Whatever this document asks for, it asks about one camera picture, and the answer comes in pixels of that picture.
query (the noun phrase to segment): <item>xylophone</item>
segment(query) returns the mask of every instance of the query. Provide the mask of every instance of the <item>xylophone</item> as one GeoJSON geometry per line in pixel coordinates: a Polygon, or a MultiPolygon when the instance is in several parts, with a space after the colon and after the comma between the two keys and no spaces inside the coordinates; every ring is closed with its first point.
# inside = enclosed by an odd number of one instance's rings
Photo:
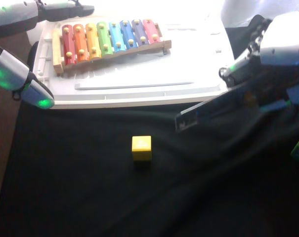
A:
{"type": "Polygon", "coordinates": [[[53,66],[57,74],[79,63],[133,53],[152,53],[171,48],[158,24],[150,19],[64,25],[52,32],[53,66]]]}

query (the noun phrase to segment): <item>yellow cube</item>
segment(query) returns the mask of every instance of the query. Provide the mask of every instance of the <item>yellow cube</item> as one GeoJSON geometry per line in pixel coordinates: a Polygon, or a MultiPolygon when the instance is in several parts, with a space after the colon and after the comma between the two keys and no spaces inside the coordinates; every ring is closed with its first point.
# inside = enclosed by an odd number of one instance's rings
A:
{"type": "Polygon", "coordinates": [[[151,136],[133,137],[131,152],[134,161],[151,161],[151,136]]]}

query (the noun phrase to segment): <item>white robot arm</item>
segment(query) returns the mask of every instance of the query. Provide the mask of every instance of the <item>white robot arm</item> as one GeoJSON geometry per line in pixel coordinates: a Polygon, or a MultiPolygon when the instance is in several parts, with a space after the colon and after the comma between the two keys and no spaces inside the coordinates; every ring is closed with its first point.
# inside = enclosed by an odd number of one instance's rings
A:
{"type": "MultiPolygon", "coordinates": [[[[60,21],[91,15],[94,6],[79,0],[2,0],[0,38],[30,30],[43,20],[60,21]]],[[[0,47],[0,86],[12,91],[14,100],[24,100],[42,109],[54,105],[53,94],[17,57],[0,47]]]]}

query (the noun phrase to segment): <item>black tablecloth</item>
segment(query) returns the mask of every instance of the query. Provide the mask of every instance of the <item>black tablecloth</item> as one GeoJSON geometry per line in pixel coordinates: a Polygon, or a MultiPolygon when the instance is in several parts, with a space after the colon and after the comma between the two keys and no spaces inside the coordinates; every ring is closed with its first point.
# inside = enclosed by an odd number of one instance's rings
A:
{"type": "MultiPolygon", "coordinates": [[[[235,55],[256,24],[227,29],[235,55]]],[[[22,104],[0,237],[299,236],[299,163],[289,155],[299,108],[240,109],[176,134],[174,116],[189,106],[22,104]],[[152,136],[149,170],[134,169],[137,135],[152,136]]]]}

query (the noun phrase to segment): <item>wooden floor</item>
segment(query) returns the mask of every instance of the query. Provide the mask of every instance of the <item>wooden floor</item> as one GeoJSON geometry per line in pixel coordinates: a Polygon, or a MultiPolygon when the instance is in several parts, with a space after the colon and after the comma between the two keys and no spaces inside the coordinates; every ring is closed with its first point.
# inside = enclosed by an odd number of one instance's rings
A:
{"type": "MultiPolygon", "coordinates": [[[[0,45],[18,56],[23,62],[27,62],[31,45],[26,33],[1,39],[0,45]]],[[[0,88],[0,190],[20,107],[20,103],[13,101],[11,97],[12,94],[9,91],[0,88]]]]}

